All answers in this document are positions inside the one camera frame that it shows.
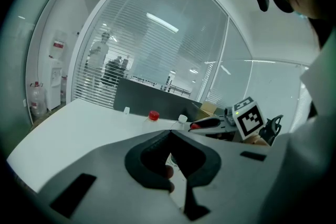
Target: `black strip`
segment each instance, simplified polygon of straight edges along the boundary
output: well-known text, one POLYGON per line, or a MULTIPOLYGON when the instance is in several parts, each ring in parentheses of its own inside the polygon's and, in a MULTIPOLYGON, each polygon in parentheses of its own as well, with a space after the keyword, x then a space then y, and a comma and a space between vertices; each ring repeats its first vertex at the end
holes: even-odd
POLYGON ((81 174, 50 204, 50 207, 70 218, 95 180, 96 176, 81 174))
POLYGON ((243 151, 240 155, 243 156, 243 157, 247 157, 247 158, 250 158, 250 159, 255 159, 256 161, 261 161, 261 162, 263 162, 264 159, 266 158, 266 155, 253 153, 253 152, 249 152, 249 151, 243 151))
POLYGON ((210 213, 209 209, 207 209, 205 206, 201 206, 197 204, 193 190, 187 183, 184 214, 188 217, 188 219, 193 221, 208 213, 210 213))
POLYGON ((217 134, 206 134, 206 137, 219 139, 219 140, 227 140, 232 141, 233 137, 235 136, 235 132, 229 132, 229 133, 217 133, 217 134))
POLYGON ((202 129, 205 128, 214 128, 220 126, 222 120, 218 118, 207 118, 207 119, 202 119, 193 123, 196 123, 199 127, 202 129))

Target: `bottle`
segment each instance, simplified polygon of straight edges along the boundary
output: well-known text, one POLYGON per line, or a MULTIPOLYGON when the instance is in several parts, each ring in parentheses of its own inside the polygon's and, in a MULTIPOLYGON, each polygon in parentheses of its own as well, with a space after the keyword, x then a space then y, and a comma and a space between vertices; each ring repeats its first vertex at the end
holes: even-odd
POLYGON ((32 114, 36 118, 40 118, 47 113, 45 93, 42 86, 43 84, 39 84, 38 81, 36 81, 34 85, 30 85, 30 105, 32 108, 32 114))
POLYGON ((177 122, 175 122, 173 125, 172 125, 172 127, 171 127, 171 129, 172 130, 184 130, 184 126, 185 126, 185 123, 187 122, 187 116, 185 116, 185 115, 180 115, 179 117, 178 117, 178 121, 177 122))
POLYGON ((67 79, 68 76, 62 77, 61 80, 61 102, 67 101, 67 79))
POLYGON ((160 114, 154 110, 149 112, 148 118, 142 123, 142 133, 152 133, 158 131, 157 120, 160 114))

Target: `white wall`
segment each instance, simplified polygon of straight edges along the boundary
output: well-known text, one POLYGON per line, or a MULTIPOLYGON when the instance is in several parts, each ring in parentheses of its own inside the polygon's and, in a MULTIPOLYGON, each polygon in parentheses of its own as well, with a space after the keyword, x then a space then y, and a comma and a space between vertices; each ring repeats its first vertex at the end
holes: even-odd
POLYGON ((46 59, 48 59, 55 33, 61 30, 67 34, 66 45, 63 52, 63 74, 68 73, 70 58, 85 20, 89 16, 85 0, 57 0, 49 14, 41 38, 38 74, 41 80, 46 59))
POLYGON ((251 13, 255 58, 311 64, 319 53, 307 19, 277 8, 251 13))
POLYGON ((30 84, 39 80, 37 73, 37 63, 39 57, 39 46, 41 37, 44 31, 44 26, 48 19, 49 13, 53 8, 55 0, 49 0, 45 8, 43 9, 38 23, 34 29, 33 35, 30 40, 28 54, 27 54, 27 62, 26 62, 26 91, 29 92, 30 84))
POLYGON ((281 133, 290 131, 300 98, 300 76, 304 66, 282 62, 253 62, 246 96, 257 101, 265 117, 282 114, 281 133))

